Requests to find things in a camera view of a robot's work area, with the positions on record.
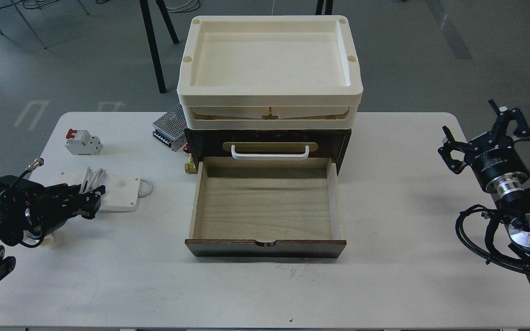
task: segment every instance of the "white handle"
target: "white handle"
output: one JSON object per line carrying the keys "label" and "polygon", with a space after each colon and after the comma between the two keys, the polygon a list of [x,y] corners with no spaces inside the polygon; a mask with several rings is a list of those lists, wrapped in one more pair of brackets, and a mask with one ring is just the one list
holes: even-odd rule
{"label": "white handle", "polygon": [[305,152],[302,154],[239,154],[234,150],[234,145],[230,146],[230,153],[236,160],[267,160],[267,161],[301,161],[308,158],[310,146],[305,146]]}

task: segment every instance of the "white box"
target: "white box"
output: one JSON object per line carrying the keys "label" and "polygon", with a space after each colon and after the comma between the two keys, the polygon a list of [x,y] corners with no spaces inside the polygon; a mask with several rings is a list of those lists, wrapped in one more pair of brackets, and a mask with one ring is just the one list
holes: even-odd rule
{"label": "white box", "polygon": [[177,93],[194,130],[351,128],[363,85],[343,16],[199,16]]}

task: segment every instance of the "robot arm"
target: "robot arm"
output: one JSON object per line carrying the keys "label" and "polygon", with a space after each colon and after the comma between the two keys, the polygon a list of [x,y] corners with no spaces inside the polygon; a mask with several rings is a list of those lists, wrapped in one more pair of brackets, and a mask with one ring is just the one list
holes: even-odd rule
{"label": "robot arm", "polygon": [[[23,179],[42,164],[44,160],[37,159],[19,177],[0,177],[0,240],[6,245],[38,247],[44,237],[61,228],[69,218],[81,215],[93,219],[101,205],[105,186],[79,193],[80,185],[44,187]],[[24,242],[24,236],[36,243]],[[15,257],[4,256],[5,249],[0,245],[0,280],[15,268]]]}
{"label": "robot arm", "polygon": [[[496,112],[496,122],[492,130],[470,140],[468,143],[455,141],[450,130],[444,126],[445,139],[438,153],[455,174],[466,166],[471,167],[482,191],[497,194],[496,209],[487,209],[483,205],[474,205],[460,212],[455,229],[458,238],[465,247],[486,259],[509,270],[530,275],[530,188],[522,187],[530,173],[514,149],[519,141],[530,140],[530,129],[521,110],[506,107],[498,108],[494,101],[489,101]],[[507,136],[511,121],[517,122],[513,136]],[[451,157],[452,151],[464,153],[463,160]],[[486,250],[473,243],[463,230],[463,221],[467,216],[481,212],[489,219],[484,235]],[[494,247],[494,235],[503,224],[510,239],[509,248],[518,258],[502,254]]]}

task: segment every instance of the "gray floor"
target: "gray floor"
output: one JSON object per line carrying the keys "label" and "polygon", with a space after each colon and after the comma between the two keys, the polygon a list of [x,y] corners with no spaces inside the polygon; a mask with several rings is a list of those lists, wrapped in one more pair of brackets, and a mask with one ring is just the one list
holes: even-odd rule
{"label": "gray floor", "polygon": [[[13,7],[0,10],[0,176],[19,174],[40,156],[68,111],[166,111],[178,102],[179,62],[192,17],[269,15],[273,4],[204,0],[194,13],[171,15],[179,45],[171,44],[151,4],[170,90],[159,94],[138,2],[83,2],[90,16],[73,0],[23,9],[46,50]],[[312,14],[315,4],[278,0],[274,13]],[[530,2],[337,0],[333,12],[348,17],[357,47],[365,88],[359,111],[445,111],[472,138],[492,126],[486,101],[493,98],[520,107],[530,124]],[[517,149],[530,170],[530,142]]]}

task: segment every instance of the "floor marking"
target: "floor marking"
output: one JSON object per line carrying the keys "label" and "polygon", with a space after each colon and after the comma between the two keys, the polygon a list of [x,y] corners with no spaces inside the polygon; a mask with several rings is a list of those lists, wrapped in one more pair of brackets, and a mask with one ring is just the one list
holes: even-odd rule
{"label": "floor marking", "polygon": [[107,105],[114,105],[112,111],[118,111],[118,109],[125,106],[126,103],[123,103],[122,101],[99,101],[97,103],[97,111],[103,111],[103,108]]}
{"label": "floor marking", "polygon": [[445,12],[441,0],[425,0],[425,2],[429,6],[429,10],[433,14],[437,25],[439,25],[439,29],[454,57],[456,59],[473,59],[463,38],[461,38],[457,28],[455,28],[449,15]]}
{"label": "floor marking", "polygon": [[29,111],[30,111],[30,109],[32,108],[33,105],[40,105],[40,109],[38,110],[38,113],[36,113],[36,116],[32,120],[32,123],[30,124],[30,126],[28,126],[28,131],[34,130],[34,128],[36,127],[36,124],[38,124],[38,121],[40,121],[40,116],[42,116],[42,113],[44,113],[44,110],[46,109],[46,107],[48,106],[49,103],[50,103],[50,100],[32,100],[32,101],[30,101],[26,105],[26,107],[23,108],[22,113],[19,115],[17,120],[15,120],[15,123],[13,123],[13,126],[18,127],[22,123],[23,118],[26,117],[26,115],[28,115],[28,113],[29,113]]}

